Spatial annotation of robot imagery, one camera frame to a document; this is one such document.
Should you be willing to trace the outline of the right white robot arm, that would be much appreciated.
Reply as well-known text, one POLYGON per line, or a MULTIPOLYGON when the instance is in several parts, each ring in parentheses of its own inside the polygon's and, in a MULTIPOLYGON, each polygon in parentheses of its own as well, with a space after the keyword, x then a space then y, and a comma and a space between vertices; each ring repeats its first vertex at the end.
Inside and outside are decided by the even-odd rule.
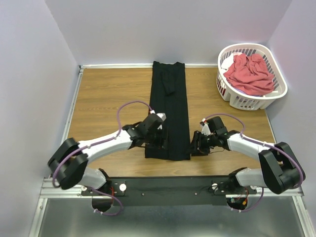
POLYGON ((228 131, 221 114, 207 116, 200 122, 201 130, 194 132, 188 148, 192 156, 206 156, 215 147, 234 151, 253 158, 260 168, 242 167, 227 176, 222 184, 215 185, 218 190, 235 192, 243 187, 267 188, 274 194, 301 186, 306 175, 291 147, 285 143, 277 144, 256 140, 244 135, 243 131, 228 131))

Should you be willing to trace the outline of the red t-shirt in basket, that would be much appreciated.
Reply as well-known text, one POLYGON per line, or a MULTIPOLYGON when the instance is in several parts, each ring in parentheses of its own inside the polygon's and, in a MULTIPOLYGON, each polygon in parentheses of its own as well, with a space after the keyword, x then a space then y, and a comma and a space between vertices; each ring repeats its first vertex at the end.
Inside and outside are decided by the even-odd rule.
POLYGON ((274 75, 260 54, 235 56, 223 76, 234 89, 250 96, 264 96, 274 90, 274 75))

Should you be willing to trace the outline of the left silver bolt knob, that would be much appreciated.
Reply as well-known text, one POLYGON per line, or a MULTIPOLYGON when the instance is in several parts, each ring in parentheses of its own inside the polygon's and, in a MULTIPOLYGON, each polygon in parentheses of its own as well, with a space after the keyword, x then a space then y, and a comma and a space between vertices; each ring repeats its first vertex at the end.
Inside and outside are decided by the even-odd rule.
POLYGON ((121 192, 124 192, 126 190, 126 188, 127 188, 127 186, 124 183, 120 184, 120 186, 119 186, 119 189, 121 192))

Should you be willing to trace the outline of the white cloth in basket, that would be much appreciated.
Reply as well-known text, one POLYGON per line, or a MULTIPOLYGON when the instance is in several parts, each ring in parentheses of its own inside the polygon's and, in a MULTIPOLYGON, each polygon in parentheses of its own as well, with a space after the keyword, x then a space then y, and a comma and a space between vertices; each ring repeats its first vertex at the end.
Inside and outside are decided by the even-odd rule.
POLYGON ((241 52, 234 52, 229 57, 224 59, 221 64, 221 70, 223 72, 226 72, 230 68, 230 66, 234 63, 234 57, 239 56, 241 54, 242 54, 241 52))

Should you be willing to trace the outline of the white laundry basket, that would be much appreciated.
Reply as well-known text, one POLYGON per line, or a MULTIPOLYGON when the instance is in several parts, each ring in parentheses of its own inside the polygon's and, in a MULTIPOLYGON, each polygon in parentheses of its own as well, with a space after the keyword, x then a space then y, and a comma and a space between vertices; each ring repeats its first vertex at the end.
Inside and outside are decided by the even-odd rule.
POLYGON ((221 97, 224 101, 228 101, 230 106, 249 111, 265 109, 276 99, 285 96, 288 90, 287 84, 272 52, 264 45, 257 43, 232 44, 221 50, 218 55, 216 85, 221 97), (262 96, 251 96, 235 89, 227 82, 227 79, 224 77, 224 72, 226 72, 224 67, 229 68, 230 65, 224 64, 224 62, 233 63, 234 56, 243 53, 247 56, 257 53, 263 57, 268 72, 273 75, 272 82, 274 90, 271 93, 262 96))

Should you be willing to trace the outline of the silver bolt knob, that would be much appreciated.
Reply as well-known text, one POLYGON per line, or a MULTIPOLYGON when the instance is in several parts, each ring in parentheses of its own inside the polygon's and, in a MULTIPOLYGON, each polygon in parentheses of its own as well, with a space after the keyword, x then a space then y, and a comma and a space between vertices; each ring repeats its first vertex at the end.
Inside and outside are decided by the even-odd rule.
POLYGON ((212 188, 213 191, 217 191, 217 190, 218 190, 218 184, 213 183, 213 184, 211 185, 211 188, 212 188))
POLYGON ((124 183, 120 184, 120 186, 119 186, 119 189, 121 192, 124 192, 126 190, 126 188, 127 188, 127 186, 124 183))

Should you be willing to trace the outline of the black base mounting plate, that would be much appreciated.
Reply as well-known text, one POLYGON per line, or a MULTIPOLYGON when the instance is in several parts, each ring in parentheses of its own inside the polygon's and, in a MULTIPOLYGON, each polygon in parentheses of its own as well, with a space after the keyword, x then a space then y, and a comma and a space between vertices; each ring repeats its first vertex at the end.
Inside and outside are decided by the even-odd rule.
POLYGON ((227 196, 256 194, 250 187, 230 188, 227 175, 112 177, 115 197, 123 206, 226 205, 227 196), (124 192, 120 184, 126 184, 124 192), (211 185, 218 184, 213 191, 211 185))

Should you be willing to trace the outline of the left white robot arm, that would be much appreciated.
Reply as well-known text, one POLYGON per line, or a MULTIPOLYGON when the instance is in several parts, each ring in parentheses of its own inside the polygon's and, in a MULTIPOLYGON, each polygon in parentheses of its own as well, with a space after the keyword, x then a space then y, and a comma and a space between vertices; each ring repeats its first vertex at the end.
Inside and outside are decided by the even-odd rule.
POLYGON ((115 152, 147 145, 150 148, 167 147, 168 129, 163 125, 164 113, 150 113, 143 121, 128 124, 118 131, 92 140, 77 142, 66 139, 48 161, 53 186, 68 190, 82 185, 101 192, 111 192, 112 182, 107 173, 88 165, 115 152))

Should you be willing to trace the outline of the black t-shirt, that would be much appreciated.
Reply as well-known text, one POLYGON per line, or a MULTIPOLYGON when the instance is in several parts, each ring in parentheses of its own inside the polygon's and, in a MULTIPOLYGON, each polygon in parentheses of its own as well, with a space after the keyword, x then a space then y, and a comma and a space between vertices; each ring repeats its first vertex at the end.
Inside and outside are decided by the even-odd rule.
POLYGON ((172 161, 189 160, 190 128, 185 64, 153 62, 150 106, 164 113, 163 126, 168 129, 167 149, 145 148, 146 158, 172 161))

